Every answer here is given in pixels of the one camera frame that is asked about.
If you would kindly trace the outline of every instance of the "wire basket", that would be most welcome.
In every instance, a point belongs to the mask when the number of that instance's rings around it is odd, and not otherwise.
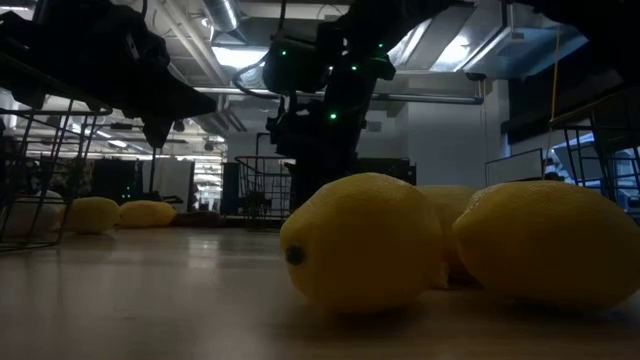
[[[97,119],[110,115],[112,109],[6,54],[0,53],[0,66],[15,69],[25,82],[53,89],[68,101],[66,110],[0,107],[0,116],[15,116],[25,124],[21,134],[1,140],[0,252],[55,246],[62,240],[71,204],[78,197]],[[82,99],[93,110],[74,109],[78,103],[74,99]],[[71,119],[79,119],[77,129],[69,129]],[[53,129],[53,137],[45,142],[33,137],[34,127]],[[77,155],[61,159],[63,147]],[[51,191],[56,181],[62,183],[62,194]],[[59,230],[53,233],[56,223]]]
[[[291,214],[293,160],[276,156],[239,156],[240,204],[249,229],[279,228]]]
[[[555,149],[568,159],[569,176],[600,192],[634,218],[640,218],[640,107],[638,89],[626,89],[557,118],[554,130],[565,146]]]

